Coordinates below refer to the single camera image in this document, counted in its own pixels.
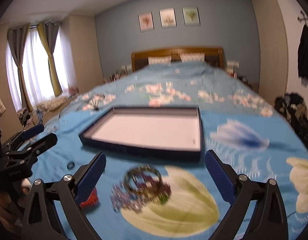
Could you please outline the orange sleeved forearm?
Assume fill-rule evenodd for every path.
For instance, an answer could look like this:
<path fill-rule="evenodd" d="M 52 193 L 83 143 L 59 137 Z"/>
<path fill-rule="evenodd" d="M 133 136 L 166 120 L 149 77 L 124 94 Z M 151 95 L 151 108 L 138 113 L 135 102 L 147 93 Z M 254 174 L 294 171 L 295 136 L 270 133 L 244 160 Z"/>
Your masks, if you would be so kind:
<path fill-rule="evenodd" d="M 12 202 L 9 194 L 0 190 L 0 223 L 3 229 L 11 233 L 12 236 L 20 237 L 22 230 L 21 220 L 19 210 Z"/>

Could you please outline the person's left hand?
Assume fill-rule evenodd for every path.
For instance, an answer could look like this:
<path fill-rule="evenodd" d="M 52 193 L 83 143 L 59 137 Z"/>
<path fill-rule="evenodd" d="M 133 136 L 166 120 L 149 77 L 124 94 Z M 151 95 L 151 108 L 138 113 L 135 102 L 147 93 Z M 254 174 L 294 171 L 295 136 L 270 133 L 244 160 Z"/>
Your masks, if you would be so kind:
<path fill-rule="evenodd" d="M 28 195 L 31 191 L 32 184 L 28 178 L 21 181 L 21 190 L 24 194 Z"/>

